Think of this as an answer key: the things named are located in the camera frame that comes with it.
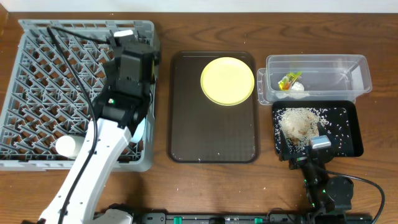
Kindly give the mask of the leftover rice pile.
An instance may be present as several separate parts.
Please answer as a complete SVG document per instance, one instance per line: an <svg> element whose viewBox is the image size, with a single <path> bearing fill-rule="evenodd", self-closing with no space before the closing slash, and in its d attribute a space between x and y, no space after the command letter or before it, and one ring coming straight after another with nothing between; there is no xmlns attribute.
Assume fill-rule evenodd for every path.
<svg viewBox="0 0 398 224"><path fill-rule="evenodd" d="M304 108L287 109L280 122L291 153L300 152L310 144L310 139L317 137L317 123L320 118Z"/></svg>

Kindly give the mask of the white tissue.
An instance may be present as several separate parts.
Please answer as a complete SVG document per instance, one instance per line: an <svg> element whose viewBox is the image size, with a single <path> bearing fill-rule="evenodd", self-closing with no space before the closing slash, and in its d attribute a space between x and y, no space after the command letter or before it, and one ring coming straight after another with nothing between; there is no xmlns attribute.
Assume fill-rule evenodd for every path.
<svg viewBox="0 0 398 224"><path fill-rule="evenodd" d="M291 87L290 91L304 91L305 87L300 82L295 82Z"/></svg>

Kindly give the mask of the green orange snack wrapper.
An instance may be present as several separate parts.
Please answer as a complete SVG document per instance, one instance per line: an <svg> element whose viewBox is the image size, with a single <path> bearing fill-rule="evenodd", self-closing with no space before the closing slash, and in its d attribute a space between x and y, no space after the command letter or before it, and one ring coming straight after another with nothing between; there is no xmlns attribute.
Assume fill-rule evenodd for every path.
<svg viewBox="0 0 398 224"><path fill-rule="evenodd" d="M294 83L301 77L302 72L289 72L287 73L279 82L279 89L282 91L287 91L292 88Z"/></svg>

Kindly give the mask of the light blue bowl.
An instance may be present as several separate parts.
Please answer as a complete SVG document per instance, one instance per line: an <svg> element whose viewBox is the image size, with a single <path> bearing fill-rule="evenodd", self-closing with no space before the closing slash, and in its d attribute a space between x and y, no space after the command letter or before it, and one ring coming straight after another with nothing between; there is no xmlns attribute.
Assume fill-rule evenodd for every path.
<svg viewBox="0 0 398 224"><path fill-rule="evenodd" d="M134 134L132 135L132 138L131 138L132 143L136 144L139 141L141 141L141 139L144 135L145 125L146 125L146 119L143 118L142 121L138 124Z"/></svg>

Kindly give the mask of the yellow round plate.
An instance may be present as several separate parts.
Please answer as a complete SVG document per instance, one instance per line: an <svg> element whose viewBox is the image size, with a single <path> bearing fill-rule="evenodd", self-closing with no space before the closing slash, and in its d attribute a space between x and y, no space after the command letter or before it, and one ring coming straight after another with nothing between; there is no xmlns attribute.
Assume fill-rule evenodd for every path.
<svg viewBox="0 0 398 224"><path fill-rule="evenodd" d="M254 74L242 60L221 57L203 69L200 85L205 96L222 106L234 106L248 99L254 90Z"/></svg>

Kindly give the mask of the white cup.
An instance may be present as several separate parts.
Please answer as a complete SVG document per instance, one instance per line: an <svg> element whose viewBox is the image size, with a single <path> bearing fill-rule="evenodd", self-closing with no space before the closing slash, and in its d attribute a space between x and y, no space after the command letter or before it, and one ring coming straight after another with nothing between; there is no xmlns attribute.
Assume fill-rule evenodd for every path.
<svg viewBox="0 0 398 224"><path fill-rule="evenodd" d="M84 143L83 136L64 135L55 142L55 150L63 157L76 159Z"/></svg>

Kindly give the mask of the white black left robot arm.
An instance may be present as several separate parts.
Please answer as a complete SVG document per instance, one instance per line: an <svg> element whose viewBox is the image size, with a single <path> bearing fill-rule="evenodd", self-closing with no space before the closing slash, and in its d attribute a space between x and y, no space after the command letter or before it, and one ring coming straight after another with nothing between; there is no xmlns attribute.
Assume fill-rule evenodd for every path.
<svg viewBox="0 0 398 224"><path fill-rule="evenodd" d="M154 90L159 51L146 44L119 44L106 64L107 83L90 103L93 119L63 185L39 223L133 223L134 214L114 204L95 208L120 154L140 132L145 146L154 138Z"/></svg>

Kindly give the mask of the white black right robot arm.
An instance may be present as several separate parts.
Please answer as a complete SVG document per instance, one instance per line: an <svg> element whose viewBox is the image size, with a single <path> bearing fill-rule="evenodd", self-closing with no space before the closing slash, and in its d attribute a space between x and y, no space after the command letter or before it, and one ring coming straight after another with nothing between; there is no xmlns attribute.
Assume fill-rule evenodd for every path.
<svg viewBox="0 0 398 224"><path fill-rule="evenodd" d="M291 152L287 138L280 132L279 160L288 161L289 169L300 169L304 188L313 210L304 215L303 223L348 223L346 211L352 208L354 184L347 177L328 175L325 164L338 154L330 135L317 124L319 136L309 140L299 152Z"/></svg>

